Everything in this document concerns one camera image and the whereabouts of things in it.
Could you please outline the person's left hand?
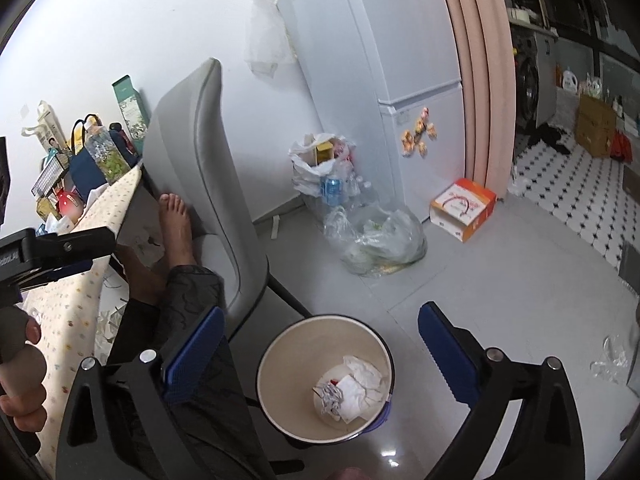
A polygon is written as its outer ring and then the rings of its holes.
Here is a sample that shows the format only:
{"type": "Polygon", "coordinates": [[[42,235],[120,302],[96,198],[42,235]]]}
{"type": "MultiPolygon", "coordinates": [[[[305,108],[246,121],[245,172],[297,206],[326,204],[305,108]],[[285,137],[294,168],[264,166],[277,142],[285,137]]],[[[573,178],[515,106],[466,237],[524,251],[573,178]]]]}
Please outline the person's left hand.
{"type": "Polygon", "coordinates": [[[18,430],[36,434],[47,421],[43,406],[47,391],[43,379],[47,363],[36,347],[40,341],[40,325],[28,318],[25,326],[25,344],[14,358],[1,365],[1,411],[11,417],[18,430]]]}

